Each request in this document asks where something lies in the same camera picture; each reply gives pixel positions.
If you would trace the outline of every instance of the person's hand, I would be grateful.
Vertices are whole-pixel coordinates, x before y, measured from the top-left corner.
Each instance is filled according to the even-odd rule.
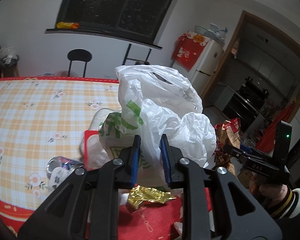
[[[251,194],[254,194],[257,190],[259,190],[261,195],[270,198],[272,201],[268,207],[272,207],[280,203],[288,192],[286,185],[264,184],[258,188],[257,175],[254,175],[250,180],[249,190]]]

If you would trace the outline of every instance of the wooden door frame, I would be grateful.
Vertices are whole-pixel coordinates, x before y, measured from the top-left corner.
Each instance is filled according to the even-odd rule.
[[[221,58],[218,67],[215,71],[215,73],[211,76],[207,86],[205,87],[204,91],[201,94],[201,99],[204,102],[205,99],[208,98],[208,95],[212,92],[212,90],[217,85],[221,74],[223,67],[226,65],[226,63],[233,57],[231,53],[231,49],[237,40],[237,38],[240,36],[240,34],[244,31],[244,28],[248,23],[251,23],[258,28],[264,30],[265,32],[269,33],[276,39],[278,39],[280,42],[285,44],[289,49],[291,49],[299,58],[300,58],[300,45],[295,42],[290,36],[288,36],[286,33],[284,33],[279,28],[275,27],[271,23],[259,18],[258,16],[255,16],[251,13],[248,13],[247,11],[242,11],[242,14],[240,16],[239,22],[237,24],[236,29],[234,30],[234,33],[232,35],[232,38],[228,44],[228,47],[226,48],[225,53],[223,54],[223,57]],[[288,119],[288,122],[291,122],[294,116],[296,115],[298,109],[300,108],[300,88],[296,96],[296,106],[291,112],[291,115]]]

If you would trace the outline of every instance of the floor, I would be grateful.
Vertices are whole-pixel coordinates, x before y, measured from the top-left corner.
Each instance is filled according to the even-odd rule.
[[[223,123],[227,119],[227,117],[215,106],[206,107],[202,113],[210,119],[210,123],[213,126],[218,123]]]

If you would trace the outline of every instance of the window sill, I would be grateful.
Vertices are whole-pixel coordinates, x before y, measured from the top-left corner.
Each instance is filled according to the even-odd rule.
[[[153,48],[153,49],[162,49],[162,47],[160,47],[158,45],[149,44],[149,43],[143,43],[143,42],[140,42],[140,41],[133,41],[133,40],[129,40],[127,38],[113,36],[113,35],[111,35],[109,33],[96,32],[96,31],[87,31],[87,30],[79,30],[79,29],[58,29],[58,28],[54,28],[54,29],[46,29],[46,31],[44,33],[45,34],[51,34],[51,33],[72,33],[72,34],[94,35],[94,36],[101,36],[101,37],[107,37],[107,38],[113,38],[113,39],[128,41],[128,42],[131,42],[131,43],[143,45],[143,46],[150,47],[150,48]]]

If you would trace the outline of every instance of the checkered tablecloth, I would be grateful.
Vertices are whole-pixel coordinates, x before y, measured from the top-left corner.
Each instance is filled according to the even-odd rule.
[[[0,201],[35,210],[48,196],[46,165],[81,157],[95,112],[117,110],[117,83],[26,79],[0,81]]]

